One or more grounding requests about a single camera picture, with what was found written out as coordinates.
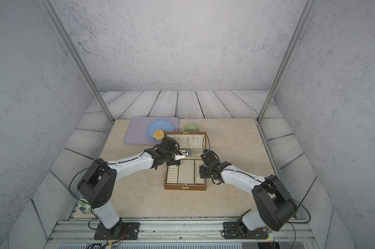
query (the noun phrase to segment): purple tray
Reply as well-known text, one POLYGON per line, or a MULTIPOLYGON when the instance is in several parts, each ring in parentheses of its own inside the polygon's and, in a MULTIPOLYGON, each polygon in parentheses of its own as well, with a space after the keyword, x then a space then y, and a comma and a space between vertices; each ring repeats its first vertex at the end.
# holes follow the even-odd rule
POLYGON ((179 130, 179 118, 177 117, 133 117, 124 142, 127 144, 160 144, 161 141, 151 140, 146 135, 147 127, 157 120, 167 120, 174 126, 174 132, 179 130))

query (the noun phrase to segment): gray wall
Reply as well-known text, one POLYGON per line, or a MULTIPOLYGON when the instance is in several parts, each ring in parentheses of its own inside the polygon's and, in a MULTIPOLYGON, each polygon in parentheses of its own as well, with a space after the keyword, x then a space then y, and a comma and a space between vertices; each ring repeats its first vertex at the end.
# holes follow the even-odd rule
POLYGON ((375 0, 318 0, 275 100, 358 248, 375 248, 375 0))
POLYGON ((305 0, 53 0, 100 91, 266 90, 305 0))
POLYGON ((0 244, 92 97, 39 2, 0 1, 0 244))

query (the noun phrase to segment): small cup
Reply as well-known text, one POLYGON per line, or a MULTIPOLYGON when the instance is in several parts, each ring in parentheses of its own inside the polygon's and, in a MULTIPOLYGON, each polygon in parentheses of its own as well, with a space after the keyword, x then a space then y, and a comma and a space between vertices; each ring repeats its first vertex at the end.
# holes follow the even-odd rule
POLYGON ((200 127, 196 123, 188 123, 187 125, 185 125, 184 129, 185 129, 185 132, 199 132, 200 131, 200 127))

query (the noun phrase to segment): metal frame pole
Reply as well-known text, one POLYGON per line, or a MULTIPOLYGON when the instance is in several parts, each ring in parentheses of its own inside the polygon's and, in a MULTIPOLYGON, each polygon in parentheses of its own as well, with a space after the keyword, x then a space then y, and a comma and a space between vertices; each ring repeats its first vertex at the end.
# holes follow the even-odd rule
POLYGON ((93 82, 91 76, 88 73, 84 63, 82 62, 80 56, 78 55, 77 50, 75 49, 73 43, 71 42, 70 37, 68 36, 67 32, 65 31, 59 16, 57 15, 52 3, 50 0, 38 0, 44 9, 45 13, 47 14, 50 22, 52 23, 53 27, 55 28, 56 32, 60 36, 61 40, 65 44, 68 52, 70 53, 71 58, 73 59, 75 65, 78 67, 79 71, 81 72, 82 76, 85 79, 88 87, 90 88, 91 92, 93 93, 94 97, 96 98, 97 102, 99 103, 100 107, 105 112, 107 118, 110 120, 111 123, 114 123, 115 119, 111 115, 110 110, 107 108, 106 103, 104 102, 102 96, 100 95, 99 91, 97 90, 95 83, 93 82))
POLYGON ((262 106, 260 115, 258 117, 258 123, 261 123, 262 119, 265 116, 265 113, 270 105, 270 102, 272 101, 273 96, 276 93, 276 90, 279 87, 280 81, 282 80, 283 74, 286 71, 286 68, 290 62, 291 57, 294 54, 294 49, 297 46, 301 34, 304 31, 305 25, 308 22, 308 19, 310 18, 310 15, 312 13, 312 10, 314 9, 316 0, 307 0, 305 3, 304 9, 302 10, 300 19, 298 20, 297 26, 295 27, 293 36, 290 39, 290 43, 287 47, 287 50, 284 54, 283 60, 280 63, 280 67, 278 69, 278 72, 276 73, 275 79, 273 80, 272 85, 269 88, 268 96, 266 96, 265 103, 262 106))

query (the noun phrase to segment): gray wooden plank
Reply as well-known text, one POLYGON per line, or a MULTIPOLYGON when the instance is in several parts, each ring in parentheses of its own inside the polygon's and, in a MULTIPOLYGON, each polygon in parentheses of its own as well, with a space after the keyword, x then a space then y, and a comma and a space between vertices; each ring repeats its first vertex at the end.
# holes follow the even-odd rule
POLYGON ((46 175, 32 200, 48 237, 56 222, 65 220, 75 204, 75 198, 51 172, 46 175))
POLYGON ((205 118, 233 118, 213 91, 197 91, 205 118))
POLYGON ((85 113, 76 129, 107 132, 110 128, 110 121, 104 112, 90 112, 85 113))
POLYGON ((175 117, 177 95, 176 91, 161 91, 149 117, 175 117))
MULTIPOLYGON (((81 156, 80 154, 69 151, 68 149, 63 149, 50 168, 50 171, 54 173, 55 176, 64 183, 64 185, 68 186, 75 174, 89 167, 92 162, 92 159, 81 156)), ((77 196, 79 196, 77 183, 80 181, 83 175, 84 171, 78 174, 70 188, 71 191, 77 196)))
POLYGON ((142 92, 124 92, 121 96, 117 97, 113 102, 109 103, 107 107, 109 108, 111 114, 115 119, 120 118, 120 116, 125 112, 125 110, 130 107, 130 105, 141 95, 142 92))
POLYGON ((0 249, 9 249, 9 239, 6 236, 6 238, 3 240, 0 249))
POLYGON ((347 227, 344 225, 344 222, 335 207, 331 216, 326 249, 355 249, 354 240, 349 234, 347 227))
POLYGON ((147 117, 156 102, 160 91, 144 91, 120 116, 120 119, 147 117))
POLYGON ((44 228, 30 200, 9 232, 9 249, 39 249, 43 248, 45 243, 44 228))
POLYGON ((178 91, 176 116, 183 119, 204 118, 194 91, 178 91))
POLYGON ((269 140, 279 167, 283 167, 303 153, 294 135, 269 140))
MULTIPOLYGON (((110 92, 104 92, 102 94, 103 101, 105 102, 106 105, 108 105, 110 102, 115 100, 118 96, 123 94, 124 92, 119 92, 119 91, 110 91, 110 92)), ((88 108, 85 110, 85 112, 101 112, 102 107, 100 107, 99 103, 97 102, 96 98, 93 97, 92 101, 88 105, 88 108)))
POLYGON ((102 147, 106 135, 106 132, 76 129, 73 131, 64 147, 94 159, 97 152, 102 147))
POLYGON ((215 95, 223 103, 226 109, 234 118, 256 118, 258 112, 254 111, 243 100, 231 91, 214 91, 215 95))
MULTIPOLYGON (((268 95, 268 90, 261 90, 262 92, 264 92, 265 96, 268 95)), ((272 98, 272 100, 270 101, 271 104, 273 105, 276 105, 276 101, 272 98)))
POLYGON ((316 178, 308 158, 302 154, 281 171, 291 196, 301 202, 316 178))
MULTIPOLYGON (((235 90, 232 92, 258 113, 260 113, 262 106, 264 105, 267 94, 263 90, 235 90)), ((265 117, 281 118, 283 117, 283 114, 280 112, 277 105, 271 104, 268 107, 265 117)))
POLYGON ((302 242, 302 245, 305 249, 319 249, 319 246, 316 242, 302 242))
MULTIPOLYGON (((309 225, 314 233, 319 248, 324 249, 329 232, 333 204, 318 178, 315 179, 302 205, 306 207, 311 214, 309 225)), ((307 220, 309 218, 308 213, 302 207, 299 207, 298 215, 300 219, 307 220)))
POLYGON ((264 118, 262 119, 262 127, 268 139, 293 134, 293 131, 284 118, 264 118))

